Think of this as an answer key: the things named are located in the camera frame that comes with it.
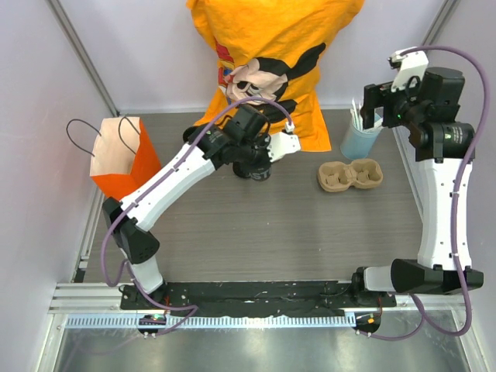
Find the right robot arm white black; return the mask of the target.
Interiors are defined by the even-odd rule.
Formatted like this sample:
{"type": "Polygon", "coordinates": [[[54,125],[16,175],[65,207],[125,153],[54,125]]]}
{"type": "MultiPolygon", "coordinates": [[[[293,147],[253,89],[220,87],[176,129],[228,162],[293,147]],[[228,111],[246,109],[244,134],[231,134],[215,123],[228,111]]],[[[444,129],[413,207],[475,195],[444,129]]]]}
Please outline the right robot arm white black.
{"type": "Polygon", "coordinates": [[[360,110],[369,128],[375,109],[383,110],[384,125],[404,126],[415,150],[423,190],[422,240],[415,259],[395,259],[388,266],[361,267],[350,286],[350,297],[369,305],[378,292],[454,295],[484,283],[473,269],[467,244],[467,186],[471,165],[464,164],[475,137],[472,125],[458,122],[463,73],[429,67],[395,87],[392,82],[363,89],[360,110]]]}

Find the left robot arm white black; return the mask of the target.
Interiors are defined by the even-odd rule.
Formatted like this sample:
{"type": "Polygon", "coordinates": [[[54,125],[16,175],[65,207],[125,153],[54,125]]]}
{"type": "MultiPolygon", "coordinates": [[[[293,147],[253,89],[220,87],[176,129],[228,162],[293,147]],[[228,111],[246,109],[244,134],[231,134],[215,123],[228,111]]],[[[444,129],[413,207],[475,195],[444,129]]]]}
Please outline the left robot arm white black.
{"type": "Polygon", "coordinates": [[[159,308],[165,299],[157,263],[160,242],[152,227],[187,190],[224,165],[233,165],[240,177],[266,180],[271,168],[269,127],[268,118],[247,104],[240,105],[224,126],[190,127],[179,153],[143,186],[119,200],[104,201],[108,228],[104,240],[113,239],[123,252],[145,307],[159,308]]]}

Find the orange paper bag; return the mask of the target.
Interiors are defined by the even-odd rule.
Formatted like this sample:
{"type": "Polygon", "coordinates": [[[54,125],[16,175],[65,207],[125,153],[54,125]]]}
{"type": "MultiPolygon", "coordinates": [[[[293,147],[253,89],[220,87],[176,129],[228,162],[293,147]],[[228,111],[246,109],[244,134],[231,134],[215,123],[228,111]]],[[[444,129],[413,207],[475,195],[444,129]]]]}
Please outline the orange paper bag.
{"type": "Polygon", "coordinates": [[[91,156],[90,178],[105,197],[119,201],[162,169],[140,117],[107,118],[99,129],[90,127],[97,133],[93,149],[76,147],[91,156]]]}

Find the black cup from stack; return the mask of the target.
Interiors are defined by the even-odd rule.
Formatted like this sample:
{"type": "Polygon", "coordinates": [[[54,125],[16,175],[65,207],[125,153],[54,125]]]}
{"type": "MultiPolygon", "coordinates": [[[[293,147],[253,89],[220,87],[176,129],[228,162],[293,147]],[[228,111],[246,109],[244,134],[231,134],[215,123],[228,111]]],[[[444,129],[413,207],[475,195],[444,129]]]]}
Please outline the black cup from stack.
{"type": "Polygon", "coordinates": [[[232,165],[233,173],[242,179],[251,179],[253,181],[266,181],[271,176],[271,166],[254,167],[250,164],[234,162],[232,165]]]}

